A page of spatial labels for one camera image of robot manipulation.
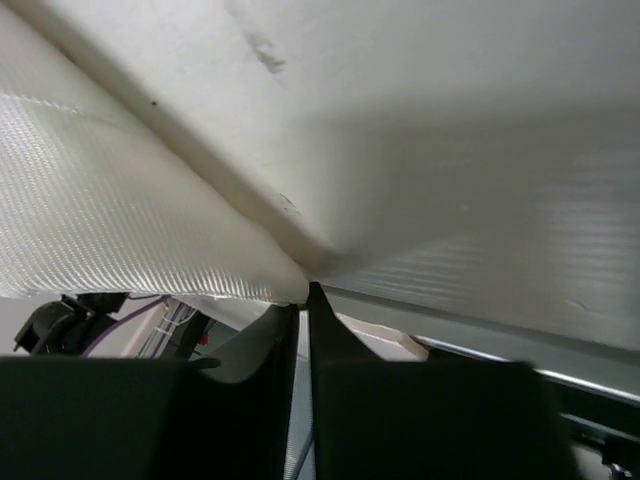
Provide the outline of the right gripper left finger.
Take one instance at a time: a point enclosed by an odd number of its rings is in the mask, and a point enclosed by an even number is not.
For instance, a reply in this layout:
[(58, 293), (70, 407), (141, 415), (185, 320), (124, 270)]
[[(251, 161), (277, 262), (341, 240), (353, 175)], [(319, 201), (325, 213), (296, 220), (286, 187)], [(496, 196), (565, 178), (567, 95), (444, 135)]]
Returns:
[(270, 306), (210, 356), (10, 357), (5, 479), (280, 479), (299, 312)]

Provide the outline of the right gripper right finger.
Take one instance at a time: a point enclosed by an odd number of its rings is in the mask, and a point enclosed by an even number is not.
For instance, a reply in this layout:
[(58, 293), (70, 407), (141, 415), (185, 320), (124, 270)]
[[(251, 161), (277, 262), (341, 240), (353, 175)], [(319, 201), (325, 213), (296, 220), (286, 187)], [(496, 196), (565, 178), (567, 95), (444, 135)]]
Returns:
[(387, 361), (307, 300), (320, 479), (576, 479), (551, 392), (528, 364)]

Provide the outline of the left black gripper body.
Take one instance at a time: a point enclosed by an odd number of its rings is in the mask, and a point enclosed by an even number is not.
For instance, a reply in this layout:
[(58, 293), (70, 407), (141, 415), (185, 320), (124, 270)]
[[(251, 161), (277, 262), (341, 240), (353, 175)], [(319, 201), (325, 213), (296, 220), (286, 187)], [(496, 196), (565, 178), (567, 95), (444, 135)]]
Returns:
[(117, 321), (126, 293), (62, 295), (36, 308), (15, 337), (15, 348), (29, 355), (79, 356)]

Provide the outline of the white skirt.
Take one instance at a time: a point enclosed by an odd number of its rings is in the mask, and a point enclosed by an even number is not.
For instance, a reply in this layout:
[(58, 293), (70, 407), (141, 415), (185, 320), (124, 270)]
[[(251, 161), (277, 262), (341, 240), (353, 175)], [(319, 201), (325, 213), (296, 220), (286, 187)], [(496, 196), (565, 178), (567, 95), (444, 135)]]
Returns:
[(301, 303), (301, 268), (138, 119), (1, 11), (1, 293)]

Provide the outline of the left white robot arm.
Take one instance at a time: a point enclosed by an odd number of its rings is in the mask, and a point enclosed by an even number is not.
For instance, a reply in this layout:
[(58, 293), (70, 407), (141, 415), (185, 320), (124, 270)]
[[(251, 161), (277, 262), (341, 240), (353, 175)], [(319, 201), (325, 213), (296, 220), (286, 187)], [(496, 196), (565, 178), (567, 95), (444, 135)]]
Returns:
[(63, 295), (37, 307), (14, 338), (28, 355), (188, 358), (208, 341), (210, 319), (169, 296)]

